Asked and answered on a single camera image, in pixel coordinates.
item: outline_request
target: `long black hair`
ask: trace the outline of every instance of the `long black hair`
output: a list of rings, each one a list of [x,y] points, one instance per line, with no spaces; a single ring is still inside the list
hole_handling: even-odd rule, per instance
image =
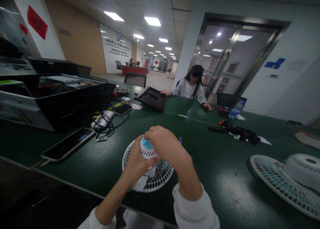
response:
[[[204,69],[201,65],[194,65],[191,67],[191,70],[188,72],[188,74],[185,76],[185,79],[187,81],[191,81],[191,75],[192,77],[196,77],[198,78],[197,82],[196,82],[196,87],[194,89],[194,92],[193,92],[193,95],[192,97],[195,99],[196,97],[196,93],[197,93],[197,90],[199,88],[200,85],[202,85],[202,74],[204,72]]]

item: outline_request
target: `red reception desk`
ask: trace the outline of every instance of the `red reception desk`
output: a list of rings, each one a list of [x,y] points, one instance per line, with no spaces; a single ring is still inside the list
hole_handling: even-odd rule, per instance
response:
[[[135,67],[135,66],[122,66],[122,75],[126,75],[127,72],[137,73],[137,74],[148,74],[148,68],[146,67]]]

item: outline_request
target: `white fan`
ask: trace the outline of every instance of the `white fan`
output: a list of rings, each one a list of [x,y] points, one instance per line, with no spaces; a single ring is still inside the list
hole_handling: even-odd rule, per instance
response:
[[[320,159],[295,154],[282,164],[267,156],[254,155],[250,162],[258,176],[282,199],[320,221]]]
[[[128,162],[128,159],[133,147],[133,143],[134,141],[127,147],[126,151],[124,152],[123,159],[122,159],[122,170],[124,170]],[[146,160],[157,156],[156,152],[153,149],[152,144],[149,142],[149,140],[145,140],[144,137],[140,141],[140,150],[141,150],[142,156]],[[143,178],[147,178],[147,181],[145,186],[141,188],[139,191],[140,192],[156,191],[157,189],[163,187],[169,181],[172,174],[173,174],[173,167],[165,160],[159,160],[158,163],[155,164],[154,166],[151,166],[147,170],[145,175],[140,179],[142,180]]]

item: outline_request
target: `desk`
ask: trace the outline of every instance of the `desk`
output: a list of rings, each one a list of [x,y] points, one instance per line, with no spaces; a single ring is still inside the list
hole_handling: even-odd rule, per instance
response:
[[[143,89],[131,85],[126,87],[132,91],[131,98],[134,97],[133,93]],[[260,128],[259,134],[264,136],[265,133],[272,146],[259,143],[251,147],[227,134],[209,131],[208,123],[216,124],[222,119],[215,111],[203,111],[195,100],[174,97],[168,98],[165,112],[159,113],[146,106],[142,110],[131,110],[129,122],[116,129],[108,141],[96,143],[92,138],[65,160],[49,163],[42,168],[36,165],[33,170],[103,198],[122,172],[121,161],[127,146],[150,126],[162,125],[177,137],[182,137],[182,145],[193,159],[221,228],[319,228],[319,222],[291,207],[261,180],[254,178],[246,162],[254,154],[283,161],[295,153],[320,157],[320,151],[302,145],[295,139],[291,141],[285,135],[290,130],[282,126],[285,123],[283,120],[251,113],[246,113],[244,117],[246,121],[235,123],[246,123],[244,127],[253,131]],[[113,123],[117,125],[123,119],[115,117]],[[88,126],[90,120],[85,118],[79,127]],[[25,163],[26,166],[37,161],[36,158],[39,160],[42,151],[66,136],[3,121],[0,123],[1,128],[5,125],[1,140],[8,142],[6,149],[0,149],[0,155],[11,157],[12,161]],[[15,140],[15,133],[25,135],[24,141]],[[175,225],[172,189],[177,182],[174,172],[169,182],[155,192],[128,192],[122,205]]]
[[[127,72],[137,73],[137,74],[148,74],[148,68],[146,67],[136,67],[136,66],[126,66],[122,65],[122,75],[126,75]]]

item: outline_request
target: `plastic bottle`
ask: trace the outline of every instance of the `plastic bottle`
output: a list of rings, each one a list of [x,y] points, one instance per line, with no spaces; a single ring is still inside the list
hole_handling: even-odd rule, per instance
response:
[[[237,117],[237,115],[242,111],[243,108],[243,101],[239,101],[230,111],[229,117],[234,119]]]

